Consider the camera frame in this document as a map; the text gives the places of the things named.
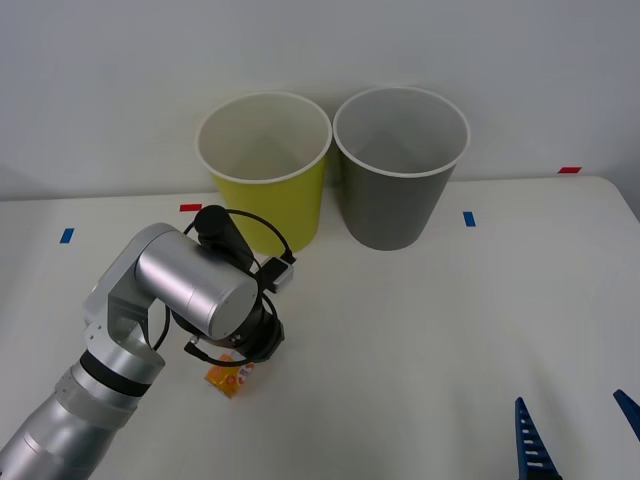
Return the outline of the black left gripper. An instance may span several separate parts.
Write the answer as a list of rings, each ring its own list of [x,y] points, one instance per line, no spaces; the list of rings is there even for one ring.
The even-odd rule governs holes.
[[[256,362],[266,362],[279,348],[284,340],[284,328],[280,320],[271,318],[260,335],[255,353]]]

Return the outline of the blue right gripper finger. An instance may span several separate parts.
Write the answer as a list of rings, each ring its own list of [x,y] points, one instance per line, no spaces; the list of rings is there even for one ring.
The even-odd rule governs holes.
[[[515,434],[519,480],[562,480],[522,397],[515,401]]]
[[[640,440],[640,406],[621,389],[616,390],[613,393],[613,397],[621,408],[637,439]]]

